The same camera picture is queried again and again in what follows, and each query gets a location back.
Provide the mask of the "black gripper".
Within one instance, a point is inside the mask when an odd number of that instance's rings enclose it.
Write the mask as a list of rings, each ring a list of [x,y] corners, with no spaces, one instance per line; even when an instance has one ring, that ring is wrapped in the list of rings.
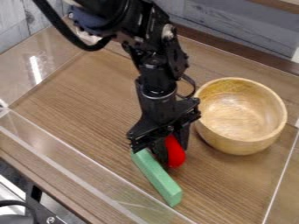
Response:
[[[184,150],[188,149],[190,123],[200,118],[196,97],[181,97],[176,94],[174,87],[168,94],[152,97],[144,89],[141,80],[134,80],[141,116],[126,132],[130,149],[137,153],[144,148],[150,148],[153,156],[162,168],[168,167],[168,151],[164,138],[174,135]]]

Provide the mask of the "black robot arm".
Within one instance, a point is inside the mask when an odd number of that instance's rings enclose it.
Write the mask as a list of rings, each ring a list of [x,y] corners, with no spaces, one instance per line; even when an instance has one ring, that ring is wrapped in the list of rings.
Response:
[[[92,52],[117,41],[128,53],[138,76],[134,79],[141,116],[126,132],[130,149],[148,149],[168,167],[181,166],[188,147],[189,127],[200,118],[200,99],[177,93],[185,75],[188,55],[177,39],[166,12],[152,0],[65,0],[68,16],[78,31],[100,40],[85,44],[46,0],[31,0],[64,38]]]

